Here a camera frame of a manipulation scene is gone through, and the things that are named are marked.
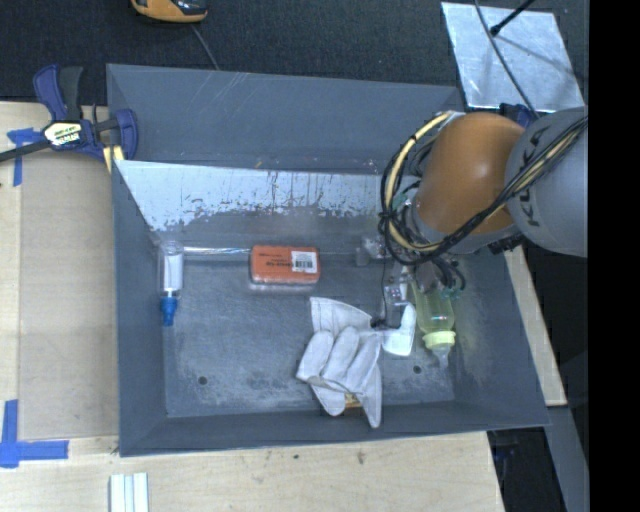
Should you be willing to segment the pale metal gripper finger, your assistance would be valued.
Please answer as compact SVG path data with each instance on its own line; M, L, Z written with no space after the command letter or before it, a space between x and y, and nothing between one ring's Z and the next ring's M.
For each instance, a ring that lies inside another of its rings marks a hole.
M407 300L400 285L385 287L385 325L387 327L400 327L406 306Z

